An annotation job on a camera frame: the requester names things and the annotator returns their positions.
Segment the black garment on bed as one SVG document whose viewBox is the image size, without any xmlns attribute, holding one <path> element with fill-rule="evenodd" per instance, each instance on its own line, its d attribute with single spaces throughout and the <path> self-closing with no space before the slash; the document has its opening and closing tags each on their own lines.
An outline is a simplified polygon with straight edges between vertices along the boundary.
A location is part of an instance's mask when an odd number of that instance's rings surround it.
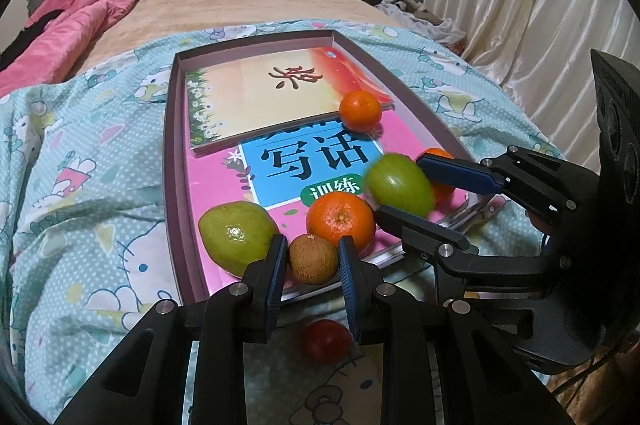
<svg viewBox="0 0 640 425">
<path fill-rule="evenodd" d="M 43 34 L 46 26 L 58 18 L 58 16 L 62 15 L 63 12 L 63 9 L 52 10 L 42 16 L 38 21 L 22 29 L 21 32 L 17 34 L 17 37 L 15 37 L 15 40 L 1 53 L 0 70 L 6 70 L 38 36 Z"/>
</svg>

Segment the pink blue book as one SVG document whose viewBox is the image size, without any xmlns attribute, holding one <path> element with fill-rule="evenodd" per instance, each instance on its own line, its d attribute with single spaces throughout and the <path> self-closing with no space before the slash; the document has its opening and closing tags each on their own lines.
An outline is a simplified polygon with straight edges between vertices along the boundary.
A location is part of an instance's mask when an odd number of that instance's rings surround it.
<svg viewBox="0 0 640 425">
<path fill-rule="evenodd" d="M 182 125 L 186 197 L 181 211 L 184 261 L 179 286 L 199 301 L 233 281 L 233 275 L 208 256 L 198 232 L 201 216 L 219 204 L 255 203 L 269 213 L 281 233 L 294 239 L 306 230 L 308 208 L 331 192 L 362 197 L 363 176 L 385 153 L 415 159 L 439 148 L 457 156 L 465 150 L 438 119 L 424 126 L 412 114 L 386 111 L 369 136 L 349 133 L 341 122 L 306 124 L 279 133 L 195 153 Z"/>
</svg>

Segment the brown longan fruit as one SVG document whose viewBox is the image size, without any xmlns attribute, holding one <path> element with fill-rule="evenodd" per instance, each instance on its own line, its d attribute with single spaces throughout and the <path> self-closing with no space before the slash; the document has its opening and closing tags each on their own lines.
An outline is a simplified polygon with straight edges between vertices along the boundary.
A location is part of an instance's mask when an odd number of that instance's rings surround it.
<svg viewBox="0 0 640 425">
<path fill-rule="evenodd" d="M 338 267 L 336 247 L 313 234 L 296 237 L 288 248 L 288 259 L 294 278 L 309 285 L 329 282 Z"/>
</svg>

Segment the light blue cartoon bedsheet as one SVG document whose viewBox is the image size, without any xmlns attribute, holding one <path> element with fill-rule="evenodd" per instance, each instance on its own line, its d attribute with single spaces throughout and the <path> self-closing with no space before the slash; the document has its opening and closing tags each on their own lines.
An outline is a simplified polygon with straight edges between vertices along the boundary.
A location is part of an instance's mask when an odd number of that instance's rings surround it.
<svg viewBox="0 0 640 425">
<path fill-rule="evenodd" d="M 96 67 L 1 100 L 1 376 L 53 422 L 149 307 L 177 292 L 162 151 L 177 52 L 337 30 L 409 86 L 474 159 L 558 149 L 489 78 L 389 24 L 285 20 L 130 43 Z"/>
</svg>

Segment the red cherry tomato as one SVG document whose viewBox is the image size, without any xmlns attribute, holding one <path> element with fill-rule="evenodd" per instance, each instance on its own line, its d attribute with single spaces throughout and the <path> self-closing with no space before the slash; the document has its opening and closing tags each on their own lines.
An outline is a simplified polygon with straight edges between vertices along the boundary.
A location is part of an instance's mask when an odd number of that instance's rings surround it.
<svg viewBox="0 0 640 425">
<path fill-rule="evenodd" d="M 320 365 L 337 364 L 352 348 L 352 335 L 341 323 L 323 319 L 314 321 L 300 335 L 300 349 L 311 362 Z"/>
</svg>

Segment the shallow grey cardboard box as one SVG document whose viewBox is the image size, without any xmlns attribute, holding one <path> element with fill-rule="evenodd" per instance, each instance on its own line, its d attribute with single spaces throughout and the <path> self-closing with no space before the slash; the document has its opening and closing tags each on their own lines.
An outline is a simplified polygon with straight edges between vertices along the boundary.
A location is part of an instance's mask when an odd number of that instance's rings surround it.
<svg viewBox="0 0 640 425">
<path fill-rule="evenodd" d="M 186 52 L 179 52 L 175 56 L 169 78 L 164 150 L 167 234 L 178 286 L 179 273 L 184 261 L 176 255 L 182 250 L 183 240 L 181 237 L 180 227 L 186 220 L 186 217 L 184 217 L 180 208 L 182 201 L 186 197 L 186 183 L 183 178 L 183 142 L 186 139 L 182 136 L 182 125 L 184 123 L 189 124 L 186 73 L 204 67 L 213 66 L 217 63 L 224 63 L 244 57 L 263 55 L 267 52 L 284 52 L 285 50 L 319 46 L 332 46 L 338 48 L 341 52 L 344 52 L 348 58 L 358 64 L 361 70 L 369 76 L 372 82 L 375 82 L 376 85 L 384 88 L 386 94 L 390 96 L 390 99 L 392 99 L 392 105 L 386 109 L 381 107 L 382 116 L 384 112 L 394 110 L 412 114 L 424 126 L 430 125 L 434 119 L 438 119 L 442 125 L 446 126 L 429 106 L 424 104 L 406 84 L 404 84 L 392 72 L 387 70 L 381 62 L 378 62 L 378 60 L 368 54 L 361 46 L 349 40 L 345 35 L 334 30 L 305 30 L 299 32 L 271 33 L 247 38 L 238 38 L 234 41 L 223 41 L 217 44 L 187 50 Z M 290 128 L 296 128 L 306 124 L 331 121 L 338 121 L 342 123 L 340 113 L 331 119 L 316 122 L 296 123 Z M 375 130 L 365 134 L 355 133 L 351 130 L 347 131 L 351 134 L 369 137 Z M 266 130 L 265 133 L 253 138 L 242 139 L 238 142 L 279 132 L 283 132 L 283 130 Z M 457 154 L 453 154 L 453 156 L 462 159 L 466 158 L 468 156 L 468 151 L 466 151 L 465 148 L 464 150 L 465 153 L 463 156 L 457 156 Z M 182 295 L 180 286 L 179 292 L 183 301 L 186 303 L 194 303 L 193 299 Z M 210 295 L 200 299 L 199 301 L 204 301 L 204 299 L 208 298 Z"/>
</svg>

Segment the yellow red book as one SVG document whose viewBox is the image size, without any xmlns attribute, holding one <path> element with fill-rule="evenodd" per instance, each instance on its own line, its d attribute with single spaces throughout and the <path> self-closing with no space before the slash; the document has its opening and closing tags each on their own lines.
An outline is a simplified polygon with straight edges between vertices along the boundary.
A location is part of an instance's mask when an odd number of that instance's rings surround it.
<svg viewBox="0 0 640 425">
<path fill-rule="evenodd" d="M 208 152 L 266 130 L 334 118 L 343 98 L 357 90 L 383 109 L 392 105 L 384 88 L 332 46 L 267 52 L 190 71 L 191 149 Z"/>
</svg>

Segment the large orange tangerine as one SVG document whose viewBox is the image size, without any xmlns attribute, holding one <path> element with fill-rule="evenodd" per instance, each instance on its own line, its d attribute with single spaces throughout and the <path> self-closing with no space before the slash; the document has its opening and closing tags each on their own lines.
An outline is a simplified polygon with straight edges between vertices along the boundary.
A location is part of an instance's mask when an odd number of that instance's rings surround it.
<svg viewBox="0 0 640 425">
<path fill-rule="evenodd" d="M 352 237 L 360 255 L 374 241 L 375 222 L 370 205 L 346 192 L 331 192 L 315 200 L 306 215 L 307 232 L 335 247 L 342 237 Z"/>
</svg>

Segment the beige blanket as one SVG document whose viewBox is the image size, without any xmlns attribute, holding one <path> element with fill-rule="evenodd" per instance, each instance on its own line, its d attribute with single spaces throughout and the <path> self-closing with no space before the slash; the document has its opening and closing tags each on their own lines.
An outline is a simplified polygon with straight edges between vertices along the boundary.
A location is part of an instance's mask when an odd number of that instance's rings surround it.
<svg viewBox="0 0 640 425">
<path fill-rule="evenodd" d="M 385 24 L 397 21 L 361 0 L 138 0 L 76 62 L 76 75 L 126 50 L 166 35 L 266 21 L 329 19 Z"/>
</svg>

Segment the white curtain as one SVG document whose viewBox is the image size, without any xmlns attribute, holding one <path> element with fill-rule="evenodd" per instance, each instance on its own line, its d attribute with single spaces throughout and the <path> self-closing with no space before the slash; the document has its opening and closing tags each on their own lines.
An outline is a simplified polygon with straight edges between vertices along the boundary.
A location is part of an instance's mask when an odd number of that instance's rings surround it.
<svg viewBox="0 0 640 425">
<path fill-rule="evenodd" d="M 491 78 L 570 161 L 599 171 L 590 52 L 639 62 L 627 0 L 426 0 L 466 34 L 464 59 Z"/>
</svg>

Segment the round green jujube fruit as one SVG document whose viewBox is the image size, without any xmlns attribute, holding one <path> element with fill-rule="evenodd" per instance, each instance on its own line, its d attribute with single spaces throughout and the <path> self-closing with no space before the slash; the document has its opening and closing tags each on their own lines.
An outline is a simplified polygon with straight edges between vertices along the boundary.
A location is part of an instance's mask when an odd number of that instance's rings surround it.
<svg viewBox="0 0 640 425">
<path fill-rule="evenodd" d="M 198 221 L 198 231 L 210 259 L 238 278 L 250 263 L 266 257 L 279 232 L 265 208 L 248 201 L 209 208 Z"/>
</svg>

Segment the pink quilt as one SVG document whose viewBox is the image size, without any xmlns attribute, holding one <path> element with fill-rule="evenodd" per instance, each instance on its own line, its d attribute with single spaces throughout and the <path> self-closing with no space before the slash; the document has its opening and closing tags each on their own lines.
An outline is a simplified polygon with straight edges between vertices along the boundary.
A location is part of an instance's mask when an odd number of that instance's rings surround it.
<svg viewBox="0 0 640 425">
<path fill-rule="evenodd" d="M 51 21 L 35 41 L 1 71 L 1 95 L 16 89 L 65 81 L 93 40 L 132 11 L 138 0 L 44 0 L 26 26 L 55 9 Z"/>
</svg>

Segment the white cloth bundle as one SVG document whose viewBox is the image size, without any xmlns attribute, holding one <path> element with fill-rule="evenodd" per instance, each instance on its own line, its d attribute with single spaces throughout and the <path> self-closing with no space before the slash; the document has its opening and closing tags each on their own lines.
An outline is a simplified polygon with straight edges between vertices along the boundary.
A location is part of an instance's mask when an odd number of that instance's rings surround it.
<svg viewBox="0 0 640 425">
<path fill-rule="evenodd" d="M 424 3 L 415 0 L 382 0 L 376 8 L 403 28 L 447 47 L 457 55 L 465 48 L 466 34 L 456 22 L 437 17 Z"/>
</svg>

